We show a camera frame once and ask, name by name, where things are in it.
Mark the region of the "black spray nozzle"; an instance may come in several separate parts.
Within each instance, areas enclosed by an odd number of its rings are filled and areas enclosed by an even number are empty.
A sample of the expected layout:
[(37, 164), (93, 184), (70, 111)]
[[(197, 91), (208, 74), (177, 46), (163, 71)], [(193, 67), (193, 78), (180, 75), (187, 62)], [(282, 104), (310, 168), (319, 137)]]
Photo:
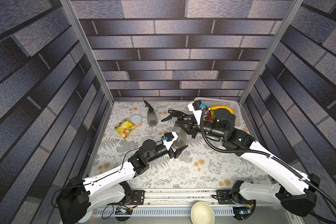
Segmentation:
[(189, 114), (186, 114), (182, 111), (178, 111), (178, 110), (168, 110), (169, 116), (162, 119), (161, 122), (165, 122), (168, 120), (171, 120), (173, 118), (177, 118), (176, 123), (177, 124), (183, 124), (183, 121), (187, 120), (188, 118), (190, 118), (191, 116)]
[(145, 107), (148, 108), (149, 113), (154, 111), (154, 108), (146, 100), (144, 101), (144, 103), (145, 103)]

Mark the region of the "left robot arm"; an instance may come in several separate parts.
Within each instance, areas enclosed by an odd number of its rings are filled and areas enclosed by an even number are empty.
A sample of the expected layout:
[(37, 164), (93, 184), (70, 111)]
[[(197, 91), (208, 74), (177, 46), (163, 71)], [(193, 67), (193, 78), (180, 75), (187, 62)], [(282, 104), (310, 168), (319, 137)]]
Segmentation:
[(173, 150), (172, 144), (164, 141), (158, 145), (146, 140), (140, 148), (134, 149), (130, 158), (124, 158), (120, 166), (94, 177), (72, 178), (56, 198), (62, 222), (75, 224), (99, 207), (130, 202), (133, 190), (128, 181), (147, 171), (150, 162), (166, 155), (176, 159), (186, 149), (183, 146)]

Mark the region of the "grey spray bottle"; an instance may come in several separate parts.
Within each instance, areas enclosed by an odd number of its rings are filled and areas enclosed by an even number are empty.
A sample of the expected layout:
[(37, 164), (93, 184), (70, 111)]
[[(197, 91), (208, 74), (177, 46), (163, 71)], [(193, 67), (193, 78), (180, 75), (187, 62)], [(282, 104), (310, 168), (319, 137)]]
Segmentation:
[(173, 131), (177, 133), (178, 138), (176, 141), (174, 141), (172, 147), (174, 149), (181, 148), (183, 146), (187, 145), (187, 134), (186, 132), (177, 124), (174, 125)]
[(147, 112), (147, 123), (150, 127), (155, 127), (158, 124), (158, 117), (154, 111)]

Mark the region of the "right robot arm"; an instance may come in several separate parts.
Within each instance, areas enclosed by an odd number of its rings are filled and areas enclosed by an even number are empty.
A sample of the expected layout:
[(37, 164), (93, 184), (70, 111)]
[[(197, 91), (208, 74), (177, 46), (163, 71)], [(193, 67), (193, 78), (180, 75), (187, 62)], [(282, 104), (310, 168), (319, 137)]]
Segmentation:
[(277, 203), (294, 215), (305, 217), (312, 213), (320, 179), (292, 168), (268, 152), (257, 140), (243, 130), (235, 128), (236, 117), (231, 109), (211, 111), (196, 101), (189, 104), (192, 114), (171, 111), (177, 117), (175, 124), (195, 138), (201, 133), (205, 143), (219, 153), (231, 153), (248, 160), (270, 175), (274, 184), (253, 184), (238, 180), (229, 193), (217, 195), (219, 201), (236, 204), (259, 201)]

